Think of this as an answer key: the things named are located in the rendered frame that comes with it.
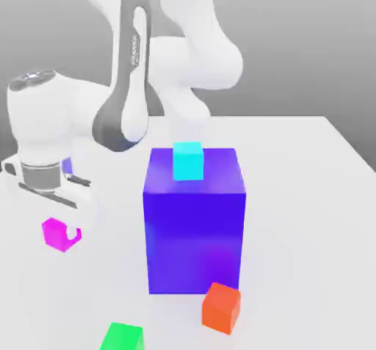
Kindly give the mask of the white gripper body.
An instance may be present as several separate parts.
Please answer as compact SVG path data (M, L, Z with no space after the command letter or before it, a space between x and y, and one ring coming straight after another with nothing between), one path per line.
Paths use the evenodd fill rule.
M14 181L11 193L22 207L41 218L55 218L81 230L91 230L98 223L98 200L94 188L88 185L67 179L45 187Z

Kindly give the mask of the small magenta cube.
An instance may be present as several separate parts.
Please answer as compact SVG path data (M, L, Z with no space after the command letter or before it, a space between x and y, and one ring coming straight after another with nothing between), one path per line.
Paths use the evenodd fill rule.
M67 225L56 218L49 218L44 221L42 230L46 245L65 253L82 239L82 231L77 238L67 238L66 228Z

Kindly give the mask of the small cyan cube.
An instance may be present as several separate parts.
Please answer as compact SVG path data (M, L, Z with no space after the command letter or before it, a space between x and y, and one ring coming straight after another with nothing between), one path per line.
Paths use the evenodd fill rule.
M175 181L203 180L204 155L200 142L173 144L173 179Z

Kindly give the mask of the small green cube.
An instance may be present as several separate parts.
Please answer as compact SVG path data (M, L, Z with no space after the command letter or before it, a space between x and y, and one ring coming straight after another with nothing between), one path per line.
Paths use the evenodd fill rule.
M143 328L111 323L100 350L145 350Z

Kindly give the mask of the small orange cube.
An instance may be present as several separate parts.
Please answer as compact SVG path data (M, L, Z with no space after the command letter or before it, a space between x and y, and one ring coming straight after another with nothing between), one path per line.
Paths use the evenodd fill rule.
M240 313L241 293L239 290L213 282L201 309L204 326L230 335Z

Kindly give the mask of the large blue box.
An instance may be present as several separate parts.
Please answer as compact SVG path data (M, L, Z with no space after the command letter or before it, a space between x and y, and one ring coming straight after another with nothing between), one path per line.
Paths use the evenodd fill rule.
M204 178L173 179L173 152L154 148L143 212L151 294L239 287L246 188L234 149L204 149Z

